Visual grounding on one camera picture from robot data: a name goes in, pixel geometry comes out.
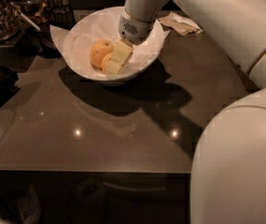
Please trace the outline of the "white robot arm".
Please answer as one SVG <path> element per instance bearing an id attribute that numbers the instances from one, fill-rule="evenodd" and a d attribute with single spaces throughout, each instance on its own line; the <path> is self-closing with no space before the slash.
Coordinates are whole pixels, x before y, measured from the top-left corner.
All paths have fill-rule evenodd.
<path id="1" fill-rule="evenodd" d="M 119 34 L 146 38 L 167 0 L 126 0 Z M 196 146 L 191 224 L 266 224 L 266 0 L 173 0 L 259 87 L 219 112 Z"/>

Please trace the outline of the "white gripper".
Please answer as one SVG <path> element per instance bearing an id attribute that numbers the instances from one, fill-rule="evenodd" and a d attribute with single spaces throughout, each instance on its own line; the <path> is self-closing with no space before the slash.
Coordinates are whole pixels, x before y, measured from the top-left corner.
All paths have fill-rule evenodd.
<path id="1" fill-rule="evenodd" d="M 132 42 L 145 41 L 149 37 L 153 26 L 154 22 L 139 21 L 132 18 L 125 9 L 121 11 L 118 30 L 122 39 L 116 42 L 111 58 L 107 63 L 106 72 L 109 75 L 117 75 L 119 73 L 133 53 Z"/>

